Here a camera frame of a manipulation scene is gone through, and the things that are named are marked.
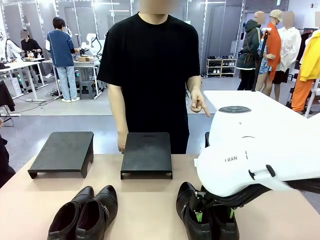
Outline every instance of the beige table surface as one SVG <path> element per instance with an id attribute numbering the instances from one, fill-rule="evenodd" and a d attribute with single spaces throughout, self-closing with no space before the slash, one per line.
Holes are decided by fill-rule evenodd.
<path id="1" fill-rule="evenodd" d="M 176 212 L 182 182 L 199 188 L 195 156 L 173 155 L 173 180 L 120 180 L 122 155 L 95 155 L 86 179 L 80 174 L 43 174 L 31 179 L 28 162 L 0 189 L 1 240 L 46 240 L 58 209 L 85 186 L 97 194 L 113 185 L 118 214 L 106 240 L 187 240 Z M 241 240 L 319 240 L 320 216 L 297 191 L 270 191 L 236 210 Z"/>

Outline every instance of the neck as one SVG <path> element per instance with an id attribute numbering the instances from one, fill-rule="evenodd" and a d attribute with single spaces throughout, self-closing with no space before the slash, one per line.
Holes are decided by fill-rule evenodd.
<path id="1" fill-rule="evenodd" d="M 270 23 L 273 23 L 273 25 L 277 25 L 277 20 L 273 17 L 270 18 Z"/>
<path id="2" fill-rule="evenodd" d="M 168 19 L 168 14 L 147 14 L 138 13 L 140 18 L 148 24 L 159 25 L 163 24 Z"/>

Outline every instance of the orange pants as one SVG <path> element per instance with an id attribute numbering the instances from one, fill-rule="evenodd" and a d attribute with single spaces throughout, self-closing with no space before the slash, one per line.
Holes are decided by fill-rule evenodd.
<path id="1" fill-rule="evenodd" d="M 300 112 L 305 109 L 307 97 L 315 81 L 315 79 L 300 81 L 300 74 L 301 72 L 299 72 L 298 78 L 295 83 L 294 92 L 292 95 L 291 107 L 292 107 L 292 110 L 295 112 Z"/>

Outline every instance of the hand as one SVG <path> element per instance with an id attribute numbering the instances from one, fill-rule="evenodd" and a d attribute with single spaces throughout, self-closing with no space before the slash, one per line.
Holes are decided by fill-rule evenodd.
<path id="1" fill-rule="evenodd" d="M 273 54 L 267 54 L 265 56 L 266 59 L 272 59 L 272 60 L 275 60 L 276 59 L 276 55 L 273 55 Z"/>
<path id="2" fill-rule="evenodd" d="M 190 109 L 195 113 L 199 113 L 203 109 L 206 116 L 210 117 L 209 110 L 205 103 L 205 98 L 199 89 L 192 90 L 191 98 L 192 98 L 192 104 L 190 106 Z"/>
<path id="3" fill-rule="evenodd" d="M 125 153 L 128 131 L 118 132 L 118 150 L 122 154 Z"/>

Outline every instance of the white sneaker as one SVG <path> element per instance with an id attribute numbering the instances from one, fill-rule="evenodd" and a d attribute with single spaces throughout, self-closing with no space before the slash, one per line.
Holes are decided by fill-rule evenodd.
<path id="1" fill-rule="evenodd" d="M 61 102 L 64 102 L 64 103 L 71 103 L 71 100 L 65 100 L 64 98 L 61 99 Z"/>
<path id="2" fill-rule="evenodd" d="M 46 79 L 52 78 L 53 75 L 51 73 L 49 73 L 47 76 L 45 76 Z"/>
<path id="3" fill-rule="evenodd" d="M 80 100 L 80 97 L 76 97 L 76 99 L 71 99 L 71 102 L 76 102 L 76 101 L 79 101 Z"/>

